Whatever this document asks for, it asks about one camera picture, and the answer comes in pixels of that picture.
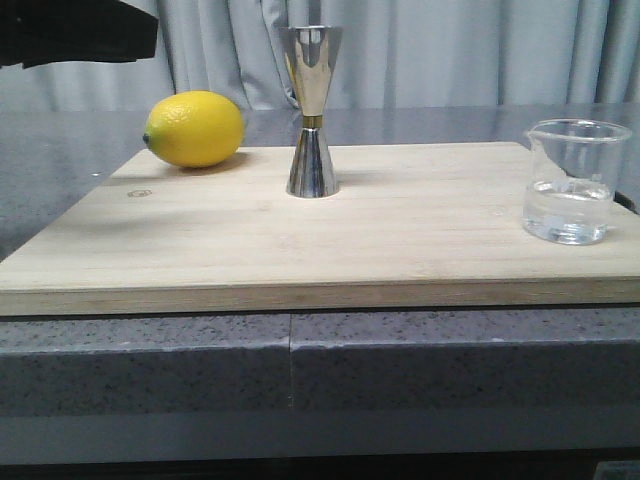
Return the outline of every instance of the metal jigger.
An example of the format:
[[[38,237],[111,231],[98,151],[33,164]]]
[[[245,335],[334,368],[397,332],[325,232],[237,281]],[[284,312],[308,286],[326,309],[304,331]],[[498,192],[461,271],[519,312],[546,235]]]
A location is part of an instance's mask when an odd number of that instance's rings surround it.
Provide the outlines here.
[[[281,29],[287,70],[302,110],[302,131],[287,184],[287,193],[296,197],[328,197],[338,191],[322,114],[341,37],[340,27]]]

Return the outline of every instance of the lemon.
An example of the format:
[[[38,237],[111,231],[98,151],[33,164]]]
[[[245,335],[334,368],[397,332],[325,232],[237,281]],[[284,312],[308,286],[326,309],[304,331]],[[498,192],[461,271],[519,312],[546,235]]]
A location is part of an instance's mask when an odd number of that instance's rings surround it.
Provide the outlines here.
[[[242,113],[231,100],[218,93],[192,90],[156,103],[142,139],[167,163],[201,168],[233,155],[243,136]]]

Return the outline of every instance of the countertop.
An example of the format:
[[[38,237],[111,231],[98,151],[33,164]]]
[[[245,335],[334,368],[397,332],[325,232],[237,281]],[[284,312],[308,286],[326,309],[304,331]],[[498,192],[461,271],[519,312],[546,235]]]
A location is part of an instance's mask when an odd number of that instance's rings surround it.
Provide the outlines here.
[[[245,112],[244,145],[299,113]],[[330,110],[330,145],[516,141],[640,105]],[[0,114],[0,259],[143,148],[145,112]],[[0,463],[640,446],[640,309],[359,309],[0,319]]]

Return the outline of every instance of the gray curtain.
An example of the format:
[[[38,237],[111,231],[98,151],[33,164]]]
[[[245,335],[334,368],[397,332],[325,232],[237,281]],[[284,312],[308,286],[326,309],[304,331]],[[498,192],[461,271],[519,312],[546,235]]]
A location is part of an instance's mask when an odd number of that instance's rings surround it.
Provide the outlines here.
[[[0,111],[147,110],[208,89],[293,108],[286,25],[345,29],[328,108],[640,100],[640,0],[129,0],[153,59],[0,70]]]

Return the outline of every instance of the glass rim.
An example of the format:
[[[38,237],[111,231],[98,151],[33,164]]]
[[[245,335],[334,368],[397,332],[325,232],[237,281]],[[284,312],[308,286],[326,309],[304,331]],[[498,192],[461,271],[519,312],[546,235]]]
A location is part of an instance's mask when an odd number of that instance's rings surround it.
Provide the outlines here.
[[[544,130],[537,130],[538,128],[542,128],[549,125],[575,125],[578,127],[581,126],[597,126],[597,127],[606,127],[610,129],[611,135],[606,137],[588,137],[588,136],[578,136],[578,135],[566,135],[562,133],[551,133],[546,132]],[[541,120],[534,124],[529,130],[527,130],[526,135],[528,137],[536,136],[553,140],[566,140],[577,143],[614,143],[620,142],[623,140],[627,140],[629,137],[633,135],[633,132],[622,125],[618,125],[616,123],[604,122],[601,120],[587,120],[584,118],[551,118],[548,120]]]

